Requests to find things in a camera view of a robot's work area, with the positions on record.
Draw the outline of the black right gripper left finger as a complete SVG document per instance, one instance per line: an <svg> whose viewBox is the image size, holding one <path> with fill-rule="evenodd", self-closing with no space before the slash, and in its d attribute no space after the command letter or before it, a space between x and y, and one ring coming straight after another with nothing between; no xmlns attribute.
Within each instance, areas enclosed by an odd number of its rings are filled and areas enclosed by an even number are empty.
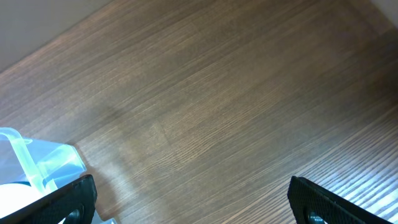
<svg viewBox="0 0 398 224"><path fill-rule="evenodd" d="M86 174L38 201L1 218L1 224L90 224L95 213L97 190Z"/></svg>

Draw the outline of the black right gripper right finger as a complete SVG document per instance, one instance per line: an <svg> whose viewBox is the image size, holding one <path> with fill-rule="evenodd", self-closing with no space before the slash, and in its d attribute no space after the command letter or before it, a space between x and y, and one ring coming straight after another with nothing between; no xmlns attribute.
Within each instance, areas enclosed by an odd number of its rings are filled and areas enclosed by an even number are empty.
<svg viewBox="0 0 398 224"><path fill-rule="evenodd" d="M298 224L391 224L304 177L291 178L287 197Z"/></svg>

